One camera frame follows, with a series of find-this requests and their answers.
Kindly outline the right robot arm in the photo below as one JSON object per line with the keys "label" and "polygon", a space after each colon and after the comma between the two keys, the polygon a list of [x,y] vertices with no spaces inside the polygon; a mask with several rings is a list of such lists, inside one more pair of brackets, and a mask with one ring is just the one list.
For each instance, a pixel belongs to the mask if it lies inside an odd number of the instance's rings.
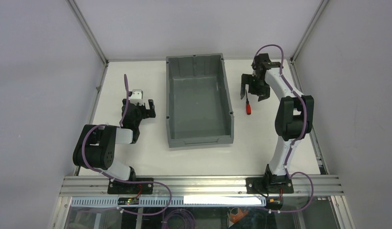
{"label": "right robot arm", "polygon": [[262,101],[274,92],[279,99],[275,117],[278,141],[260,185],[265,188],[288,187],[291,185],[291,158],[300,141],[312,130],[314,98],[292,86],[283,74],[282,63],[271,61],[267,53],[254,57],[252,69],[252,74],[241,76],[240,98],[251,94]]}

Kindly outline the red handled screwdriver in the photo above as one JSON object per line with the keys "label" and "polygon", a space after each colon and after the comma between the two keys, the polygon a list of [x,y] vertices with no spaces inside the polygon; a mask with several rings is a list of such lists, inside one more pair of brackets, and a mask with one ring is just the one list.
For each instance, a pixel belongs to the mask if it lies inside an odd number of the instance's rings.
{"label": "red handled screwdriver", "polygon": [[252,109],[251,109],[251,106],[250,106],[250,102],[249,102],[249,98],[248,98],[248,93],[247,92],[245,92],[245,97],[246,97],[246,106],[245,106],[246,114],[247,115],[251,115]]}

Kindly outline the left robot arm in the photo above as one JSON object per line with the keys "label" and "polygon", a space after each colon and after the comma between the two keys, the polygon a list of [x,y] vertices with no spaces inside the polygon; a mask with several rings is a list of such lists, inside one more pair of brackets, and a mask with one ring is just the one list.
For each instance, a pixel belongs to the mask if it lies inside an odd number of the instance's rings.
{"label": "left robot arm", "polygon": [[73,152],[73,163],[98,172],[112,181],[137,182],[133,167],[115,159],[116,145],[135,144],[140,136],[140,123],[144,119],[155,118],[155,105],[148,100],[132,103],[123,99],[122,125],[84,125]]}

